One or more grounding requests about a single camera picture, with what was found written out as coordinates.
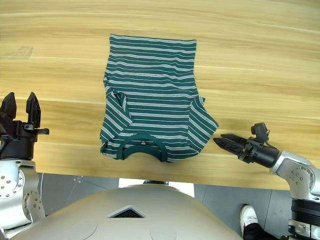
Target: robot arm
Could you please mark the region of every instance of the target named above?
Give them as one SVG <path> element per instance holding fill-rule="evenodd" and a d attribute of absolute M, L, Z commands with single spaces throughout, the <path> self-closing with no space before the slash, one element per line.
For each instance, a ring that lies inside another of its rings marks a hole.
<path fill-rule="evenodd" d="M 285 179 L 292 198 L 289 232 L 296 238 L 320 240 L 320 170 L 308 159 L 270 145 L 270 131 L 264 123 L 255 124 L 251 132 L 255 138 L 222 134 L 213 140 L 240 160 L 256 162 Z"/>
<path fill-rule="evenodd" d="M 31 160 L 38 134 L 49 134 L 49 130 L 38 129 L 41 109 L 33 92 L 26 104 L 28 122 L 14 120 L 16 111 L 11 92 L 0 108 L 0 229 L 8 239 L 45 217 Z"/>

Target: wood grain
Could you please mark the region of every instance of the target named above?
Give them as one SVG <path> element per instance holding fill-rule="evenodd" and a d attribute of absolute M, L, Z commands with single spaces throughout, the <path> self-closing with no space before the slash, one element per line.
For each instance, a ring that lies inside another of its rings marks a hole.
<path fill-rule="evenodd" d="M 250 136 L 265 122 L 271 143 L 320 168 L 320 2 L 317 0 L 3 0 L 0 98 L 15 92 L 17 119 L 35 92 L 42 109 L 39 172 L 287 189 L 212 140 L 178 163 L 136 153 L 100 155 L 102 78 L 109 34 L 196 39 L 194 74 L 216 136 Z"/>

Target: neckline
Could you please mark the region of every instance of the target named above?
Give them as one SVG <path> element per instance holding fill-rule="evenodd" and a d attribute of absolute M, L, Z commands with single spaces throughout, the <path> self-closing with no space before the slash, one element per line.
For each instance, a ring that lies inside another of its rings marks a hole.
<path fill-rule="evenodd" d="M 142 145 L 142 144 L 134 145 L 134 146 L 127 147 L 126 149 L 124 149 L 126 144 L 130 143 L 133 140 L 137 140 L 137 139 L 153 141 L 160 148 L 161 152 L 157 151 L 152 146 Z M 146 154 L 149 154 L 149 155 L 156 157 L 160 162 L 167 162 L 167 149 L 166 149 L 165 145 L 159 139 L 157 139 L 154 136 L 151 136 L 149 134 L 138 133 L 138 134 L 135 134 L 135 135 L 132 135 L 132 136 L 126 138 L 123 141 L 123 143 L 121 143 L 121 145 L 119 146 L 119 149 L 118 149 L 116 156 L 117 156 L 117 159 L 124 160 L 127 157 L 129 157 L 131 154 L 134 154 L 134 153 L 146 153 Z"/>

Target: t-shirt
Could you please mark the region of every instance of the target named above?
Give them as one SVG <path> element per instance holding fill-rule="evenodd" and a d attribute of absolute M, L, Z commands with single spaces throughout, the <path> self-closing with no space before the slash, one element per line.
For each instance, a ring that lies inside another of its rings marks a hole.
<path fill-rule="evenodd" d="M 110 35 L 101 153 L 176 162 L 200 153 L 217 122 L 194 78 L 196 40 Z"/>

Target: white sneaker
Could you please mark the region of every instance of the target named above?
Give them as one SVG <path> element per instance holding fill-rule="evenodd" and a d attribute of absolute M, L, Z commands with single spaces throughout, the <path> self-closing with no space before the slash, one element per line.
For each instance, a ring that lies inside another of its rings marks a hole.
<path fill-rule="evenodd" d="M 240 212 L 240 225 L 242 237 L 244 236 L 244 228 L 250 224 L 257 224 L 258 218 L 255 209 L 250 205 L 243 205 Z"/>

